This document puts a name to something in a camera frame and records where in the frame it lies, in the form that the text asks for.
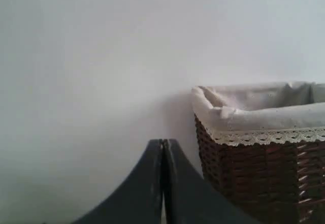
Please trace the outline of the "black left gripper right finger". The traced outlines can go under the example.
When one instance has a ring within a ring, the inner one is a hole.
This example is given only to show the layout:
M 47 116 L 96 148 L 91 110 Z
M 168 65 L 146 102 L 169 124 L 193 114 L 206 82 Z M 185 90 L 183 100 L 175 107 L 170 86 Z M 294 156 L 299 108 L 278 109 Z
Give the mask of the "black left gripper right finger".
M 175 139 L 164 140 L 167 223 L 256 223 L 195 170 Z

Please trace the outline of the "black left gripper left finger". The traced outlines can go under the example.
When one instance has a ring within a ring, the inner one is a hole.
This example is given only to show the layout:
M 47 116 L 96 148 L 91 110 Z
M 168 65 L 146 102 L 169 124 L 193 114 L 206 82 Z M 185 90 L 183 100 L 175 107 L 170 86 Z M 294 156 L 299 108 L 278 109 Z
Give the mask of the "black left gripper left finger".
M 163 155 L 162 140 L 150 140 L 123 183 L 73 223 L 161 223 Z

